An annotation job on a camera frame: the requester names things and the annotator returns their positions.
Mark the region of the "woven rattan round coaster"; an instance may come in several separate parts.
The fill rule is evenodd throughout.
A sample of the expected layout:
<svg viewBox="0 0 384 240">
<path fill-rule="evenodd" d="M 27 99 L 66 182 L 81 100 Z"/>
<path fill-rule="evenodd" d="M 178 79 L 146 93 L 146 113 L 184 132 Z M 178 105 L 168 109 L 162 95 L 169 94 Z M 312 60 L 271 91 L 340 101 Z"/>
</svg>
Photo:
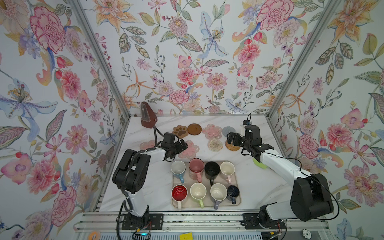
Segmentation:
<svg viewBox="0 0 384 240">
<path fill-rule="evenodd" d="M 240 149 L 239 146 L 234 146 L 233 144 L 229 144 L 228 141 L 225 142 L 225 146 L 228 150 L 236 152 Z"/>
</svg>

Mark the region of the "pink flower coaster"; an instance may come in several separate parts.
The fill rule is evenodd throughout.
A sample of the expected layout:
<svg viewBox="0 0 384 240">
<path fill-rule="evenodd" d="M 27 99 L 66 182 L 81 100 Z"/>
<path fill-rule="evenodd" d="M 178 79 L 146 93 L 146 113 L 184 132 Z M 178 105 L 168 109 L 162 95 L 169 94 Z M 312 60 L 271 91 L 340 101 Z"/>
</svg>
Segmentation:
<svg viewBox="0 0 384 240">
<path fill-rule="evenodd" d="M 222 137 L 222 128 L 213 124 L 208 124 L 202 129 L 202 133 L 208 140 L 220 139 Z"/>
<path fill-rule="evenodd" d="M 196 154 L 200 151 L 199 146 L 195 145 L 192 141 L 186 141 L 186 144 L 188 145 L 188 148 L 178 154 L 178 157 L 180 159 L 188 159 L 192 160 L 196 158 Z"/>
<path fill-rule="evenodd" d="M 153 147 L 155 147 L 155 145 L 156 145 L 155 140 L 151 140 L 149 142 L 143 142 L 143 143 L 140 144 L 140 150 L 145 150 L 145 149 L 153 148 Z"/>
</svg>

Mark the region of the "grey blue round coaster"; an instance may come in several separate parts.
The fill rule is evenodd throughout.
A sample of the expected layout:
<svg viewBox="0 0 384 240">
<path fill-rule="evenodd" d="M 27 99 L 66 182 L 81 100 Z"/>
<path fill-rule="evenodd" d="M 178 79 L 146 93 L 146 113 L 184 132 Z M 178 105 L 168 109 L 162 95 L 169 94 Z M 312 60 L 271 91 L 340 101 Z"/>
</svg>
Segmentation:
<svg viewBox="0 0 384 240">
<path fill-rule="evenodd" d="M 222 134 L 224 135 L 225 138 L 230 133 L 237 133 L 237 131 L 233 127 L 230 127 L 230 126 L 224 127 L 222 129 Z"/>
</svg>

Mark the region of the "brown paw shaped coaster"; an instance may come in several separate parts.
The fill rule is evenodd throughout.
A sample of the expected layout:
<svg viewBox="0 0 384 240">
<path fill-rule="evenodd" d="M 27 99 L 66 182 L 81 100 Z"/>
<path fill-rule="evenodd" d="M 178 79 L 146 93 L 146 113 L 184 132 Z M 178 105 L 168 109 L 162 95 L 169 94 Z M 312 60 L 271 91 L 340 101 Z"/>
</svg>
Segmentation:
<svg viewBox="0 0 384 240">
<path fill-rule="evenodd" d="M 186 126 L 178 125 L 173 128 L 173 134 L 179 139 L 182 139 L 189 135 L 188 128 Z"/>
</svg>

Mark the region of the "brown round wooden coaster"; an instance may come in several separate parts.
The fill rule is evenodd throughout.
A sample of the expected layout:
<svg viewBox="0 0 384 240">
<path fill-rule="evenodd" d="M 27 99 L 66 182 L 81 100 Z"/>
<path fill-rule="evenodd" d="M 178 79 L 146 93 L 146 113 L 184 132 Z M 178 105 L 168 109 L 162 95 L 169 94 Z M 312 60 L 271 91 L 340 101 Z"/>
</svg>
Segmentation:
<svg viewBox="0 0 384 240">
<path fill-rule="evenodd" d="M 202 127 L 199 124 L 190 124 L 187 131 L 190 135 L 197 136 L 202 132 Z"/>
</svg>

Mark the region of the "white embroidered round coaster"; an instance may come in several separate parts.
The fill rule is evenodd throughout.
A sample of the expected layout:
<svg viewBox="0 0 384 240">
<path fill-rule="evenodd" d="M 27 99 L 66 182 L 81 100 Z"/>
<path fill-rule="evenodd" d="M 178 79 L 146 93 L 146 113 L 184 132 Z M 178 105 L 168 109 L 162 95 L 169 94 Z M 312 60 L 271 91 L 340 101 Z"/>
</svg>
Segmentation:
<svg viewBox="0 0 384 240">
<path fill-rule="evenodd" d="M 209 140 L 208 149 L 212 152 L 219 152 L 223 149 L 223 143 L 218 139 Z"/>
</svg>

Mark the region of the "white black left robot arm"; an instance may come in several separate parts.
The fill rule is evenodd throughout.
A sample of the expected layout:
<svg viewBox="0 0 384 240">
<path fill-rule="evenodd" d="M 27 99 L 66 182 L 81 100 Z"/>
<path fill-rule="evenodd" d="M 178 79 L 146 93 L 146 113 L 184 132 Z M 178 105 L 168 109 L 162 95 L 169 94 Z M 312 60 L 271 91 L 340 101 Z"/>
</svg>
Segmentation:
<svg viewBox="0 0 384 240">
<path fill-rule="evenodd" d="M 131 215 L 141 218 L 149 211 L 141 189 L 146 181 L 151 160 L 162 162 L 174 159 L 187 148 L 188 144 L 184 140 L 178 139 L 172 133 L 165 133 L 164 139 L 154 147 L 139 151 L 128 149 L 124 152 L 112 180 L 125 196 Z"/>
</svg>

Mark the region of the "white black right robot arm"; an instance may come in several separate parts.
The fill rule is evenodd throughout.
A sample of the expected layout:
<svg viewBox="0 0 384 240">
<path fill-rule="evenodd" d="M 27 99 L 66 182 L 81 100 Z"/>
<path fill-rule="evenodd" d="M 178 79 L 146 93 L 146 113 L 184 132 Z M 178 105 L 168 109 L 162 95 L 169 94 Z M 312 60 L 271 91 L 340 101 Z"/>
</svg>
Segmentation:
<svg viewBox="0 0 384 240">
<path fill-rule="evenodd" d="M 336 199 L 325 176 L 304 170 L 279 154 L 273 146 L 263 143 L 258 126 L 245 125 L 243 129 L 243 135 L 228 133 L 227 142 L 241 147 L 243 156 L 251 156 L 258 164 L 267 166 L 292 188 L 290 200 L 260 207 L 260 224 L 288 219 L 306 222 L 333 213 Z"/>
</svg>

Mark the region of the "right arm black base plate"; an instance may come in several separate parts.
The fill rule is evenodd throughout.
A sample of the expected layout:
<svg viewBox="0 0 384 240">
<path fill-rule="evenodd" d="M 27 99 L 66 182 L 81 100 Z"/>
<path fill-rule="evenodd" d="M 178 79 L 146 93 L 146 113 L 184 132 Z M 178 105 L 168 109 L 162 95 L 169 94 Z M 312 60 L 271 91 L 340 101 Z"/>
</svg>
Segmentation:
<svg viewBox="0 0 384 240">
<path fill-rule="evenodd" d="M 246 230 L 285 230 L 287 228 L 284 220 L 271 220 L 270 217 L 262 213 L 242 214 L 241 225 Z"/>
</svg>

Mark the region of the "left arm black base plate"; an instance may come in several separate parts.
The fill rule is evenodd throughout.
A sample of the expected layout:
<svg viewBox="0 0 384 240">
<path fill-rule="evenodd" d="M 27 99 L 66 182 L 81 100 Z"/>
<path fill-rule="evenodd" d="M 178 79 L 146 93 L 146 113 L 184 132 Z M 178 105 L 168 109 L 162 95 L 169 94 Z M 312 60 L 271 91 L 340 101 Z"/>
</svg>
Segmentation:
<svg viewBox="0 0 384 240">
<path fill-rule="evenodd" d="M 137 217 L 127 214 L 120 220 L 122 230 L 162 230 L 164 222 L 163 214 L 145 214 Z"/>
</svg>

